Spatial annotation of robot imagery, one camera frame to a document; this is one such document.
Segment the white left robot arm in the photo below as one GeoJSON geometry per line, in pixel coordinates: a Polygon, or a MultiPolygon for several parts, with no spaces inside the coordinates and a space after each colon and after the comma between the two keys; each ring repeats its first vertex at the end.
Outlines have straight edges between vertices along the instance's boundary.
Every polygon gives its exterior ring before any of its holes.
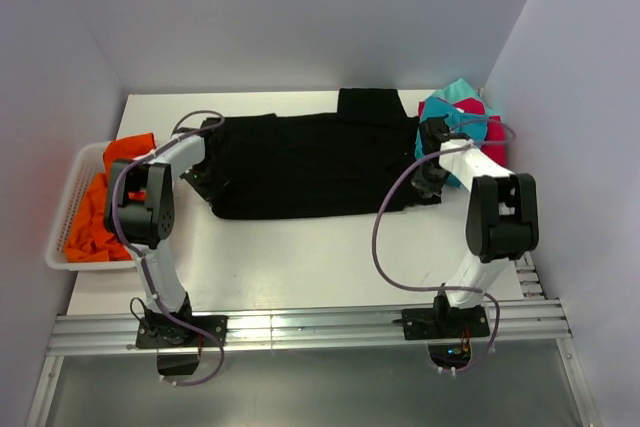
{"type": "Polygon", "coordinates": [[[176,219],[174,184],[205,160],[208,138],[225,122],[222,114],[208,110],[210,122],[197,129],[182,126],[201,113],[182,117],[160,146],[132,160],[114,161],[104,209],[105,228],[130,254],[144,286],[141,327],[172,346],[183,346],[193,338],[224,344],[217,337],[223,329],[209,333],[195,324],[169,245],[176,219]]]}

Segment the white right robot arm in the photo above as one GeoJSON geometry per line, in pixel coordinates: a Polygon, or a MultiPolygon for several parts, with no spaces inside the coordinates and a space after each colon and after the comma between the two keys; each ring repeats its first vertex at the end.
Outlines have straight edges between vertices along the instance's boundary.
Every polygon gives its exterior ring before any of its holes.
{"type": "Polygon", "coordinates": [[[473,139],[450,128],[444,117],[419,124],[419,148],[425,159],[411,183],[421,197],[442,196],[454,177],[469,193],[465,240],[467,252],[450,279],[438,290],[433,325],[443,336],[475,327],[484,316],[484,294],[509,261],[534,250],[539,242],[536,182],[488,157],[473,139]]]}

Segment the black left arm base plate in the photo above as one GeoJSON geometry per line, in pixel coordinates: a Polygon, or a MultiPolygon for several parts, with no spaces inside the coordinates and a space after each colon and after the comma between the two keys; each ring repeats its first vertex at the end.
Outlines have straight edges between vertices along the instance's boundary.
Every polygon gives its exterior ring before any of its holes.
{"type": "Polygon", "coordinates": [[[196,315],[186,322],[214,337],[177,325],[163,314],[151,312],[139,324],[135,347],[142,350],[217,347],[224,345],[229,317],[224,315],[196,315]]]}

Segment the black t-shirt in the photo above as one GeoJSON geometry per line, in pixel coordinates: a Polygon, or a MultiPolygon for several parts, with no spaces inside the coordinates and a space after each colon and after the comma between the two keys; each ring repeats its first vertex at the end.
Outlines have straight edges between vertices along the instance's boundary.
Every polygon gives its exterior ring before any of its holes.
{"type": "Polygon", "coordinates": [[[342,89],[329,113],[231,117],[207,140],[225,177],[207,203],[227,220],[376,213],[416,159],[418,124],[394,89],[342,89]]]}

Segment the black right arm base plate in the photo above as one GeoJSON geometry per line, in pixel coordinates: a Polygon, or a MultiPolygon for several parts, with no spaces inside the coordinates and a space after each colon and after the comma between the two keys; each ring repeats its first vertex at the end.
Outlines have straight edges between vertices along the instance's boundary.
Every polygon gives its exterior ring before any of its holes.
{"type": "Polygon", "coordinates": [[[481,306],[452,308],[447,313],[438,313],[433,307],[403,309],[395,323],[402,326],[407,341],[486,338],[491,333],[481,306]]]}

